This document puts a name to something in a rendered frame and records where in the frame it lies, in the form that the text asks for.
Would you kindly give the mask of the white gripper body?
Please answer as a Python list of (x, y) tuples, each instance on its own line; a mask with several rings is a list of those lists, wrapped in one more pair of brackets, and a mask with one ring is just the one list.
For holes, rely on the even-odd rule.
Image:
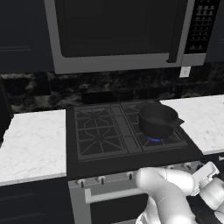
[(213, 162), (207, 162), (201, 168), (199, 168), (192, 176), (195, 181), (195, 188), (192, 192), (192, 196), (196, 196), (200, 193), (207, 184), (213, 180), (214, 175), (218, 175), (220, 171)]

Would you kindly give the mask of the blue burner flame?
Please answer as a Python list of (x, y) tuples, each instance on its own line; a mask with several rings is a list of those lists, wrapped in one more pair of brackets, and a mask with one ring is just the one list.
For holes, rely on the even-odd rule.
[(149, 139), (150, 142), (154, 142), (154, 143), (159, 143), (163, 140), (163, 139), (158, 139), (158, 138), (151, 138), (148, 136), (147, 136), (147, 138)]

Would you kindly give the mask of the black stove with oven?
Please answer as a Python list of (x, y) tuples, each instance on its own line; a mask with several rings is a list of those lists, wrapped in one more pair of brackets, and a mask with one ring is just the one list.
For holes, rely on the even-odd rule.
[[(68, 187), (80, 187), (96, 193), (110, 193), (137, 188), (135, 176), (143, 167), (174, 165), (193, 173), (201, 150), (179, 126), (159, 143), (150, 142), (139, 129), (139, 109), (143, 102), (124, 101), (88, 105), (66, 110), (66, 177)], [(189, 171), (182, 165), (191, 163)], [(134, 172), (132, 180), (126, 173)], [(102, 185), (98, 178), (104, 176)]]

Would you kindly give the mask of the dark base cupboard drawer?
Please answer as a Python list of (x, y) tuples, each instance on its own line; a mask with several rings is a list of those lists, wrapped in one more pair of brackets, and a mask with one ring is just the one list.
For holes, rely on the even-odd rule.
[(224, 157), (224, 152), (205, 155), (200, 160), (200, 162), (202, 164), (206, 164), (207, 162), (213, 162), (215, 164), (215, 166), (219, 169), (220, 173), (224, 175), (224, 160), (219, 161), (219, 156)]

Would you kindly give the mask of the black pot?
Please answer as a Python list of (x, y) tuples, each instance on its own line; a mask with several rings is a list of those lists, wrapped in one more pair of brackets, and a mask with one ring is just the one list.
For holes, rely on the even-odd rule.
[(159, 102), (143, 102), (139, 109), (139, 129), (150, 138), (165, 139), (184, 121), (173, 108)]

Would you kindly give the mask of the silver oven door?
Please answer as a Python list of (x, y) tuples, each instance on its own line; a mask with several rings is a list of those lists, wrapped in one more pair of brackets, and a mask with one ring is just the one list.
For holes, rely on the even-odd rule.
[[(148, 201), (146, 193), (87, 204), (85, 190), (70, 187), (75, 224), (135, 224)], [(101, 194), (90, 189), (92, 194)]]

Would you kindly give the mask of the silver microwave oven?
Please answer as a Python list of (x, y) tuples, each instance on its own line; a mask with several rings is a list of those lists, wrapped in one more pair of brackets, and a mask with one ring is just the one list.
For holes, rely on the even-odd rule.
[(207, 48), (221, 0), (188, 0), (176, 63), (166, 62), (169, 52), (66, 58), (60, 48), (55, 2), (44, 1), (54, 71), (56, 74), (72, 74), (201, 66), (207, 56)]

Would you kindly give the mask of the black microwave door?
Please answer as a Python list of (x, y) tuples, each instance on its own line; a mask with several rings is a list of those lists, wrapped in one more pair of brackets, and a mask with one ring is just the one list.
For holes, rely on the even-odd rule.
[(54, 0), (66, 58), (169, 53), (187, 0)]

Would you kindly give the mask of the dark base cupboard door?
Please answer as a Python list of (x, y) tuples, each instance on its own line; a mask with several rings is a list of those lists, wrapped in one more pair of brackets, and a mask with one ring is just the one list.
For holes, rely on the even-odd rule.
[(0, 224), (74, 224), (67, 179), (0, 186)]

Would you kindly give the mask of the dark tall cabinet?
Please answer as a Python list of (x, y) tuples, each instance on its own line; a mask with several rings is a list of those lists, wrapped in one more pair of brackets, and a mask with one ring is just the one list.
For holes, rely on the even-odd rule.
[(4, 141), (4, 133), (10, 127), (13, 117), (14, 114), (5, 91), (3, 79), (0, 78), (0, 144)]

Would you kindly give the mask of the white wall socket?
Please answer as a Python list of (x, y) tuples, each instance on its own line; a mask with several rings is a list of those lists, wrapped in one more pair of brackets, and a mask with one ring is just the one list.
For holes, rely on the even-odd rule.
[(189, 66), (182, 66), (180, 70), (179, 77), (180, 78), (188, 78), (190, 74), (191, 68)]

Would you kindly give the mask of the dark wall cupboard door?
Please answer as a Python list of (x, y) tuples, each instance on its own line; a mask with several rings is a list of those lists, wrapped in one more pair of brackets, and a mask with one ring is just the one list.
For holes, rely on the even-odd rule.
[(44, 0), (0, 0), (0, 74), (53, 70)]
[(206, 53), (206, 62), (224, 61), (224, 0), (220, 0), (219, 9), (213, 25)]

